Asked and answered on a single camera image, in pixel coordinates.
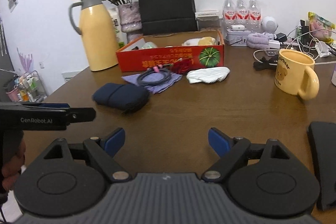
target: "red cardboard box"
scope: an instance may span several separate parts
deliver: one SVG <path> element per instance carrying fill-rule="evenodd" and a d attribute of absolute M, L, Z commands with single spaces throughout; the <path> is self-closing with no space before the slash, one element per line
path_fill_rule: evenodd
<path fill-rule="evenodd" d="M 213 37 L 213 46 L 181 46 L 192 38 Z M 139 50 L 146 42 L 158 48 Z M 182 32 L 139 37 L 117 51 L 122 72 L 142 71 L 148 68 L 172 64 L 180 58 L 192 58 L 192 69 L 224 66 L 224 40 L 219 31 Z"/>

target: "yellow mug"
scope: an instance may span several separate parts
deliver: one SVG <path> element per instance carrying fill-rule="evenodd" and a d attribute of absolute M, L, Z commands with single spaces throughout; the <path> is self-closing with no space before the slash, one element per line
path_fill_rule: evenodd
<path fill-rule="evenodd" d="M 279 51 L 275 85 L 282 91 L 310 100 L 319 93 L 320 82 L 314 71 L 315 60 L 302 52 Z"/>

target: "white bottle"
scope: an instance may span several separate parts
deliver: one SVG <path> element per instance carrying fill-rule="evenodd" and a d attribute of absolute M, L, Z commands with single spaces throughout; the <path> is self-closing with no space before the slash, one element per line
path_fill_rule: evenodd
<path fill-rule="evenodd" d="M 223 27 L 224 31 L 231 29 L 235 25 L 236 8 L 232 0 L 225 0 L 223 6 Z"/>
<path fill-rule="evenodd" d="M 244 25 L 246 29 L 248 29 L 248 21 L 249 21 L 249 9 L 245 3 L 245 0 L 237 0 L 237 7 L 236 7 L 237 25 Z"/>
<path fill-rule="evenodd" d="M 113 21 L 114 32 L 115 32 L 115 37 L 117 39 L 117 43 L 119 45 L 119 48 L 122 48 L 127 44 L 127 40 L 125 40 L 125 36 L 123 35 L 124 33 L 121 31 L 118 9 L 110 8 L 108 9 L 108 11 Z"/>
<path fill-rule="evenodd" d="M 260 30 L 261 10 L 257 0 L 250 0 L 249 14 L 250 14 L 249 30 L 251 32 L 261 32 Z"/>

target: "yellow thermos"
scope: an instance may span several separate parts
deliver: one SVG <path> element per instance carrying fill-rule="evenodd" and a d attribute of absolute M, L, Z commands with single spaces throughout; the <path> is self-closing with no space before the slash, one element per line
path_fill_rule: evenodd
<path fill-rule="evenodd" d="M 79 27 L 74 23 L 72 8 L 81 6 Z M 92 71 L 104 70 L 118 64 L 119 49 L 114 26 L 102 0 L 81 0 L 69 7 L 72 27 L 82 37 L 86 56 Z"/>

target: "snack bag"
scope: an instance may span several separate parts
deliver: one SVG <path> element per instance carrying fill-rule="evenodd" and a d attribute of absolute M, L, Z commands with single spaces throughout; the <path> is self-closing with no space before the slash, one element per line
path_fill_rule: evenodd
<path fill-rule="evenodd" d="M 331 44 L 334 41 L 331 38 L 331 32 L 322 29 L 331 31 L 335 29 L 335 24 L 313 12 L 308 13 L 308 18 L 310 21 L 310 30 L 314 31 L 311 33 L 312 36 L 320 41 Z"/>

